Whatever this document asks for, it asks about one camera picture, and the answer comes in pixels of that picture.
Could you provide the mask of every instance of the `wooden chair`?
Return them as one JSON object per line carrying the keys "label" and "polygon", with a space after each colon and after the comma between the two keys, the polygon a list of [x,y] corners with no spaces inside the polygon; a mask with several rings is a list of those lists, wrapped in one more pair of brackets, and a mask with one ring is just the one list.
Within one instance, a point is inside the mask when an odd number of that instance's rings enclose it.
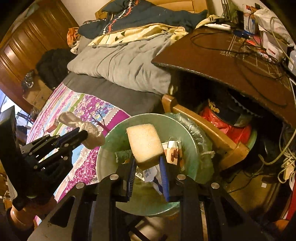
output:
{"label": "wooden chair", "polygon": [[243,159],[249,153],[249,148],[241,142],[236,144],[227,135],[215,127],[212,123],[208,122],[200,115],[178,104],[177,99],[171,95],[164,95],[162,98],[163,108],[166,113],[183,113],[196,124],[202,128],[213,143],[214,149],[222,155],[219,162],[219,170],[225,170]]}

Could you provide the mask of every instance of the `grey blanket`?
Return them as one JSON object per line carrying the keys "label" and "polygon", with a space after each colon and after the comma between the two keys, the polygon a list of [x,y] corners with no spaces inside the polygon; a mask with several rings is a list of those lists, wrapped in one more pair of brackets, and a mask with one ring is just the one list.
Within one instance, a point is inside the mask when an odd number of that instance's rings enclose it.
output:
{"label": "grey blanket", "polygon": [[123,109],[131,116],[143,113],[163,114],[160,95],[140,92],[111,83],[104,78],[70,73],[63,83],[78,93],[94,95]]}
{"label": "grey blanket", "polygon": [[116,46],[87,46],[68,64],[68,69],[77,74],[103,77],[129,89],[166,94],[171,81],[177,81],[175,71],[156,67],[151,60],[171,45],[170,37],[170,34],[161,34]]}

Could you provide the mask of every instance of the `wooden wardrobe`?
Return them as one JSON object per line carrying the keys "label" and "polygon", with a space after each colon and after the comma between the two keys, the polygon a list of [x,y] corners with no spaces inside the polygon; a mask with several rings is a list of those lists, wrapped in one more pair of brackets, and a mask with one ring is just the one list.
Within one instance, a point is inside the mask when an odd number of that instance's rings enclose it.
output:
{"label": "wooden wardrobe", "polygon": [[0,89],[20,108],[30,113],[32,105],[23,99],[21,81],[35,69],[50,49],[68,48],[67,33],[78,24],[60,0],[43,0],[39,8],[0,43]]}

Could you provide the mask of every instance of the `dark blue blanket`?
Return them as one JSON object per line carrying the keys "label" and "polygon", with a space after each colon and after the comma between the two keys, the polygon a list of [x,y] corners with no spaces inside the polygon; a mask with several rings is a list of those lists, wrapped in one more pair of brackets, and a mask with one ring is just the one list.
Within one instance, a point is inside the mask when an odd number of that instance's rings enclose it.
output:
{"label": "dark blue blanket", "polygon": [[152,23],[182,26],[187,32],[191,32],[207,16],[207,10],[200,13],[172,11],[145,0],[115,0],[102,11],[108,13],[106,19],[86,21],[80,26],[78,33],[94,39],[100,35]]}

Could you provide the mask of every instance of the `wooden desk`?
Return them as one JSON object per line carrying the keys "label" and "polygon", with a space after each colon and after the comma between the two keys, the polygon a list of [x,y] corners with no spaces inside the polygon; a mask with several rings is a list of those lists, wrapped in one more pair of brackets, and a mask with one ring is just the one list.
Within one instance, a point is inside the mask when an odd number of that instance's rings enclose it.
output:
{"label": "wooden desk", "polygon": [[240,38],[232,33],[202,27],[167,47],[152,60],[152,63],[192,72],[209,80],[226,84],[255,100],[275,116],[296,128],[296,109],[288,78],[284,76],[281,80],[274,80],[250,71],[247,67],[265,76],[278,76],[278,69],[270,68],[260,58],[245,56],[244,60],[235,60],[234,53],[201,48],[190,40],[198,33],[213,32],[221,33],[202,34],[193,38],[192,41],[203,47],[234,51],[238,51],[242,45],[238,42]]}

